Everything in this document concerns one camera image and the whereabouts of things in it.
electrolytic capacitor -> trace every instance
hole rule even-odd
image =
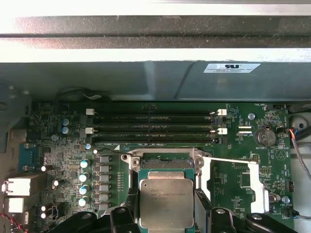
[[[41,214],[42,219],[46,219],[48,216],[52,214],[52,209],[48,209],[46,212]]]
[[[87,143],[87,144],[86,144],[86,149],[89,150],[89,149],[91,149],[91,148],[92,148],[91,144]]]
[[[80,200],[79,200],[79,206],[85,206],[86,204],[89,203],[89,197],[88,196],[83,196]]]
[[[56,179],[53,181],[54,186],[58,187],[66,182],[65,179]]]
[[[79,193],[81,195],[85,195],[87,192],[89,191],[89,186],[87,184],[83,185],[80,189],[79,189]]]
[[[71,129],[69,129],[67,126],[65,126],[62,128],[62,133],[63,134],[69,134],[69,133],[71,133]]]
[[[41,167],[41,171],[43,171],[43,172],[44,171],[51,171],[53,169],[54,169],[53,165],[44,165]]]
[[[43,205],[43,206],[41,207],[41,211],[42,211],[42,212],[45,212],[45,211],[47,211],[48,209],[51,209],[53,205],[54,205],[53,202],[49,202],[49,203],[47,203],[47,204],[45,204],[45,205]]]
[[[89,173],[85,172],[79,176],[79,181],[85,182],[89,178]]]
[[[85,159],[80,163],[80,167],[87,168],[90,164],[91,162],[88,159]]]
[[[69,121],[67,118],[65,118],[65,119],[62,120],[62,125],[63,125],[63,126],[68,126],[69,123],[70,123],[70,121]]]

motherboard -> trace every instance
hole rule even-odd
[[[125,202],[131,172],[136,172],[141,213],[171,205],[183,213],[181,221],[174,220],[176,228],[195,232],[191,196],[196,176],[203,180],[208,166],[206,160],[195,160],[191,151],[196,151],[213,158],[209,180],[203,180],[213,206],[242,219],[262,209],[293,228],[293,220],[281,214],[282,207],[293,205],[288,128],[284,104],[33,103],[18,169],[21,174],[43,172],[47,181],[26,225],[45,232],[80,211],[100,217]],[[258,166],[261,194],[250,164]],[[180,185],[163,182],[171,176]],[[158,188],[161,183],[166,187]],[[163,223],[169,215],[144,215],[139,227],[148,232],[156,227],[154,218]]]

green circuit board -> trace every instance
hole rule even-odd
[[[86,115],[86,109],[94,109],[95,114]],[[215,116],[210,121],[210,113],[226,110],[226,116]],[[253,113],[255,119],[248,115]],[[68,119],[68,133],[62,133],[63,119]],[[96,130],[85,134],[85,128]],[[208,133],[217,128],[227,128],[227,134]],[[255,140],[261,129],[269,129],[275,134],[272,146],[263,146]],[[127,152],[137,148],[197,148],[216,158],[255,161],[259,163],[260,181],[266,189],[287,196],[290,203],[282,201],[270,203],[270,215],[293,228],[292,219],[281,214],[281,208],[293,205],[291,181],[290,138],[288,134],[288,112],[282,104],[269,103],[61,103],[57,107],[51,103],[34,103],[27,143],[38,148],[38,169],[43,163],[54,166],[49,171],[47,190],[41,193],[41,204],[49,201],[66,202],[66,214],[58,222],[79,211],[92,211],[101,216],[106,207],[123,203],[128,191],[128,164],[119,154],[110,150]],[[109,200],[100,200],[97,190],[99,176],[98,157],[93,149],[100,150],[101,156],[108,156]],[[80,162],[89,159],[91,166],[80,168]],[[188,154],[150,153],[144,159],[189,159]],[[78,179],[83,172],[91,174],[85,183]],[[245,218],[251,212],[255,200],[254,191],[249,187],[249,168],[245,164],[214,162],[211,203],[231,209],[236,216]],[[52,180],[64,178],[66,183],[56,190],[51,189]],[[78,190],[87,184],[91,190],[85,207],[78,205],[82,197]],[[38,232],[45,230],[53,220],[36,221]]]

red wire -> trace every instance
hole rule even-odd
[[[4,217],[4,218],[7,218],[8,220],[10,220],[11,223],[16,224],[17,227],[18,227],[18,229],[22,230],[22,231],[25,232],[25,233],[29,233],[28,230],[27,230],[27,229],[24,229],[23,226],[22,226],[21,224],[17,223],[17,222],[15,221],[14,218],[12,218],[12,217],[10,217],[10,216],[6,215],[5,213],[2,213],[2,212],[0,212],[0,215],[1,215],[2,217]]]
[[[296,139],[295,134],[294,134],[292,129],[290,129],[290,132],[291,132],[291,135],[292,135],[292,139]]]

white label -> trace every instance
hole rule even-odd
[[[259,63],[215,63],[208,64],[204,73],[250,73],[259,66]]]

